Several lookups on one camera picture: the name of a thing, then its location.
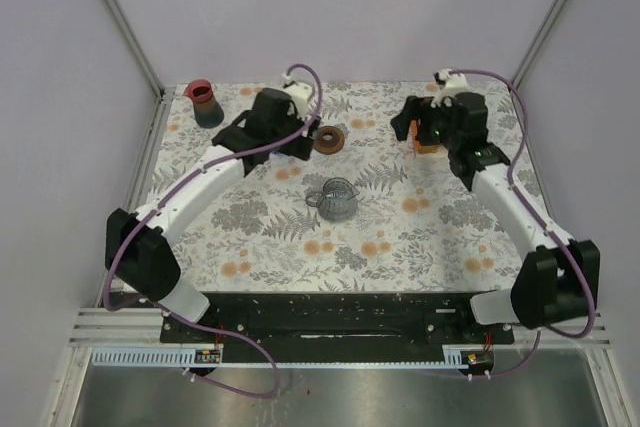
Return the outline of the orange coffee filter box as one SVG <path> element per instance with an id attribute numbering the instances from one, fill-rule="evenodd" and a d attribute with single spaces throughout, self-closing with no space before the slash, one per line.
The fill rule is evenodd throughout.
<path id="1" fill-rule="evenodd" d="M 441 145 L 423 145 L 417 137 L 419 124 L 416 120 L 413 120 L 410 124 L 410 137 L 411 137 L 411 146 L 412 151 L 415 156 L 418 155 L 429 155 L 437 153 Z"/>

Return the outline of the brown wooden ring holder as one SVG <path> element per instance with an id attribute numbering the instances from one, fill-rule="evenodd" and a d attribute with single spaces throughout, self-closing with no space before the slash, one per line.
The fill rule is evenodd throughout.
<path id="1" fill-rule="evenodd" d="M 344 133 L 336 126 L 322 126 L 318 129 L 313 147 L 323 155 L 338 153 L 345 144 Z"/>

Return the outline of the clear glass carafe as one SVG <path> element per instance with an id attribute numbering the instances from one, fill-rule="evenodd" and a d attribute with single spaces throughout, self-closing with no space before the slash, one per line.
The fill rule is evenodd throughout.
<path id="1" fill-rule="evenodd" d="M 359 194 L 349 181 L 334 177 L 327 180 L 320 190 L 309 192 L 305 203 L 315 208 L 318 215 L 328 222 L 346 222 L 357 213 Z"/>

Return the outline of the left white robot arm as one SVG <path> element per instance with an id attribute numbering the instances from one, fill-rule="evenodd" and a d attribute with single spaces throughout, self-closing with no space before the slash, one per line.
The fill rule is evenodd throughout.
<path id="1" fill-rule="evenodd" d="M 205 342 L 217 329 L 208 298 L 182 276 L 172 247 L 217 197 L 240 183 L 273 152 L 309 159 L 319 125 L 313 88 L 291 81 L 260 90 L 213 138 L 202 157 L 165 192 L 106 225 L 105 266 L 148 300 L 183 318 L 182 330 Z"/>

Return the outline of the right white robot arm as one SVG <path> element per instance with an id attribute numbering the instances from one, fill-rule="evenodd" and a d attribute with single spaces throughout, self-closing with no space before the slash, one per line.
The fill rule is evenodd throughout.
<path id="1" fill-rule="evenodd" d="M 535 206 L 514 177 L 515 162 L 488 139 L 488 108 L 482 95 L 463 92 L 437 104 L 410 96 L 390 125 L 398 140 L 415 136 L 423 146 L 441 145 L 449 167 L 488 208 L 522 260 L 509 289 L 475 294 L 470 309 L 455 318 L 457 335 L 480 341 L 493 324 L 554 330 L 557 323 L 584 317 L 579 337 L 595 321 L 600 252 L 577 241 Z"/>

